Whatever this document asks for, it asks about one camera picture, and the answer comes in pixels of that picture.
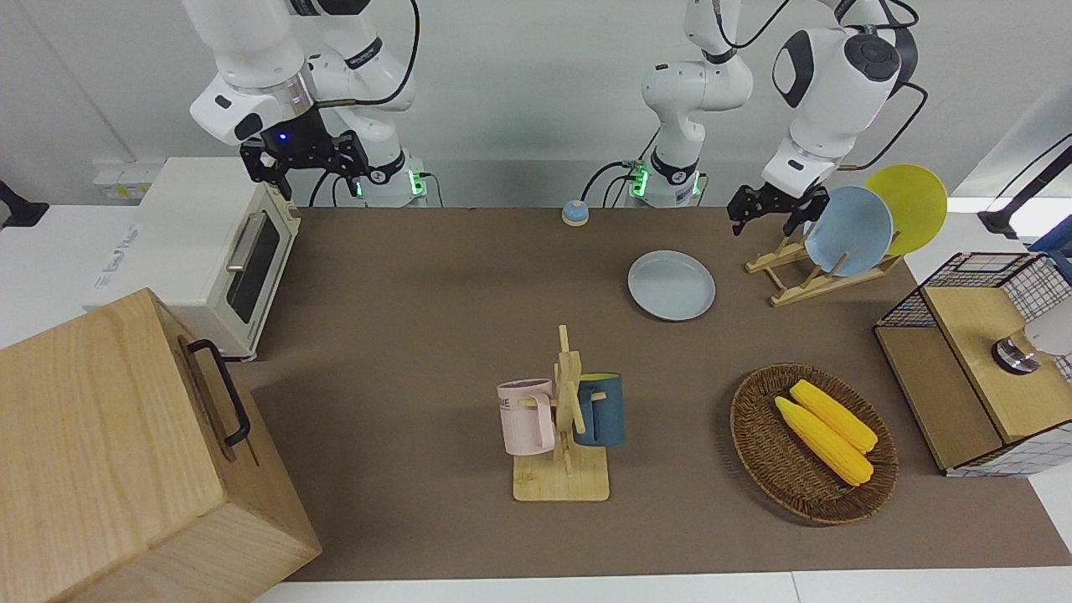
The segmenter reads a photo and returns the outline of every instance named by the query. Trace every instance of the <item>wall socket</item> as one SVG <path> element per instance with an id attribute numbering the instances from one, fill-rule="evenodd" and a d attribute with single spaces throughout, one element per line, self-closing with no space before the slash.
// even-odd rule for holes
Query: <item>wall socket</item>
<path id="1" fill-rule="evenodd" d="M 135 163 L 93 162 L 96 177 L 93 186 L 101 196 L 116 205 L 137 205 L 164 166 L 163 162 Z"/>

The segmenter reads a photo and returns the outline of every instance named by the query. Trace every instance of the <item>mug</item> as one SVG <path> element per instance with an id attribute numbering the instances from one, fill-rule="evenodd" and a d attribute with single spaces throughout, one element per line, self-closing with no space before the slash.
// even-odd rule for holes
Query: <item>mug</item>
<path id="1" fill-rule="evenodd" d="M 577 397 L 581 402 L 581 416 L 584 417 L 584 433 L 574 431 L 575 442 L 582 446 L 616 446 L 625 440 L 621 374 L 582 374 Z"/>
<path id="2" fill-rule="evenodd" d="M 506 453 L 527 456 L 553 451 L 556 430 L 551 415 L 551 395 L 554 393 L 551 380 L 511 381 L 496 391 Z"/>

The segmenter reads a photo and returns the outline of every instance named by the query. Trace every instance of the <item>yellow plate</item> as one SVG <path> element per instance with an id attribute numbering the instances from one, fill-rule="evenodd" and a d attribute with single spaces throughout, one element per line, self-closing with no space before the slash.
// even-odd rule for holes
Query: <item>yellow plate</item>
<path id="1" fill-rule="evenodd" d="M 893 230 L 900 233 L 887 251 L 890 255 L 904 255 L 930 242 L 946 223 L 946 187 L 926 167 L 891 165 L 872 176 L 864 187 L 882 197 L 893 216 Z"/>

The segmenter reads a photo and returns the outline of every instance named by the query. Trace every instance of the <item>yellow corn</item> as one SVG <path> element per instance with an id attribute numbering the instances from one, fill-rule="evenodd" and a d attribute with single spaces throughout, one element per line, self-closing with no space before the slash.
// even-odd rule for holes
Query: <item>yellow corn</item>
<path id="1" fill-rule="evenodd" d="M 781 411 L 786 424 L 812 448 L 827 467 L 850 486 L 859 486 L 870 480 L 875 468 L 860 451 L 852 447 L 825 423 L 819 421 L 806 408 L 777 396 L 774 403 Z"/>
<path id="2" fill-rule="evenodd" d="M 870 427 L 864 425 L 863 421 L 857 418 L 849 409 L 840 402 L 831 398 L 825 392 L 816 387 L 810 381 L 800 380 L 793 385 L 789 393 L 800 403 L 800 406 L 812 411 L 812 414 L 819 417 L 845 441 L 852 444 L 852 447 L 867 454 L 875 450 L 878 443 L 878 436 L 872 431 Z"/>

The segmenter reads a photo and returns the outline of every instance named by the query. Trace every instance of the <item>woven basket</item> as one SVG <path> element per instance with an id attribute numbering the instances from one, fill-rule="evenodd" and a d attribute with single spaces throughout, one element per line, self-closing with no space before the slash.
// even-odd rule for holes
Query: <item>woven basket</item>
<path id="1" fill-rule="evenodd" d="M 867 453 L 872 479 L 858 487 L 843 482 L 793 433 L 774 406 L 792 399 L 789 388 L 806 379 L 842 402 L 878 435 Z M 738 387 L 730 407 L 730 433 L 745 470 L 775 502 L 818 524 L 835 526 L 874 515 L 897 483 L 897 450 L 875 409 L 840 379 L 801 364 L 757 370 Z"/>

